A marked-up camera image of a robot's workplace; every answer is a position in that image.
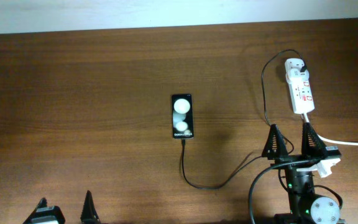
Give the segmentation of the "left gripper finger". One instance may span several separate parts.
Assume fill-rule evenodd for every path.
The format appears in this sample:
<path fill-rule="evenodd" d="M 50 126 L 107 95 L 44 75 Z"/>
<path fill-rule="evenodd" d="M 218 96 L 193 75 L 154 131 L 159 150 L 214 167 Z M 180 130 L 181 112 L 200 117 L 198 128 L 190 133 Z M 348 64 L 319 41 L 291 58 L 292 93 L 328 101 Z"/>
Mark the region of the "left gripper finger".
<path fill-rule="evenodd" d="M 82 224 L 100 224 L 100 219 L 94 206 L 93 197 L 89 190 L 86 193 L 80 220 Z"/>
<path fill-rule="evenodd" d="M 34 211 L 27 217 L 23 224 L 30 224 L 32 223 L 32 220 L 45 217 L 46 214 L 43 210 L 41 210 L 41 208 L 47 208 L 47 199 L 45 197 L 40 200 Z"/>

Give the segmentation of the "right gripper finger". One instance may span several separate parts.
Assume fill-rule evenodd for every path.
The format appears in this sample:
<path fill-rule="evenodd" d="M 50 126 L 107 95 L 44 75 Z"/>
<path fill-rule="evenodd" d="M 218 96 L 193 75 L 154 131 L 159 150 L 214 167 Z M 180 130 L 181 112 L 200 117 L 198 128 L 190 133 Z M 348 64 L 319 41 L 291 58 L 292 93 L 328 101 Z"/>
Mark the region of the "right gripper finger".
<path fill-rule="evenodd" d="M 310 123 L 303 123 L 301 154 L 310 157 L 327 157 L 325 143 L 319 138 Z"/>
<path fill-rule="evenodd" d="M 266 158 L 281 158 L 288 156 L 283 136 L 276 124 L 270 126 L 268 138 L 261 156 Z"/>

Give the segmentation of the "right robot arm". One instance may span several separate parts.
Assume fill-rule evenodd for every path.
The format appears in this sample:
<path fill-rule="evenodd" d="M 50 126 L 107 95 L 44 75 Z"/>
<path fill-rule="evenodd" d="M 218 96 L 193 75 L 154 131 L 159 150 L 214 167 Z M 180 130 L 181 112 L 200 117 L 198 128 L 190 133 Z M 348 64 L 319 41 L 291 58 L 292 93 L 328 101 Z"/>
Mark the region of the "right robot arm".
<path fill-rule="evenodd" d="M 332 189 L 316 185 L 313 172 L 320 177 L 332 174 L 331 168 L 341 160 L 337 146 L 327 146 L 310 123 L 302 129 L 301 153 L 291 155 L 277 125 L 270 126 L 262 157 L 274 161 L 272 169 L 284 171 L 283 185 L 290 206 L 288 213 L 276 214 L 274 223 L 345 223 L 341 218 L 343 199 Z"/>

